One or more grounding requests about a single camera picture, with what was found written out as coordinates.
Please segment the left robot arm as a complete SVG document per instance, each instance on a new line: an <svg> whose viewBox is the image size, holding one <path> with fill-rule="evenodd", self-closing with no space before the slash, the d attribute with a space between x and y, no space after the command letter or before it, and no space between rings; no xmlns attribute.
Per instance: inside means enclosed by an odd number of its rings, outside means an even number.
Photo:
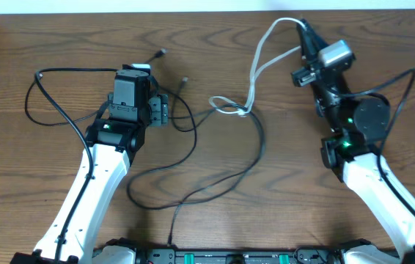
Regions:
<svg viewBox="0 0 415 264"><path fill-rule="evenodd" d="M15 253L12 263L136 262L136 251L128 246L104 246L99 254L94 247L111 198L144 144L146 128L167 124L167 103L149 64L116 70L114 91L79 134L81 164L60 211L33 252Z"/></svg>

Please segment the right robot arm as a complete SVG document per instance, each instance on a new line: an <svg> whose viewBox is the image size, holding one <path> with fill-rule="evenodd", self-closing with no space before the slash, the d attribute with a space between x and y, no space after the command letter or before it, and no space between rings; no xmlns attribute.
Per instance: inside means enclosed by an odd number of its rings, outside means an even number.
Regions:
<svg viewBox="0 0 415 264"><path fill-rule="evenodd" d="M328 44L304 19L296 27L303 66L291 74L312 88L317 114L332 135L321 140L323 164L371 210L396 252L364 239L337 250L330 263L415 263L415 198L397 179L383 147L415 81L409 69L369 90L351 92L343 73L355 56L344 40Z"/></svg>

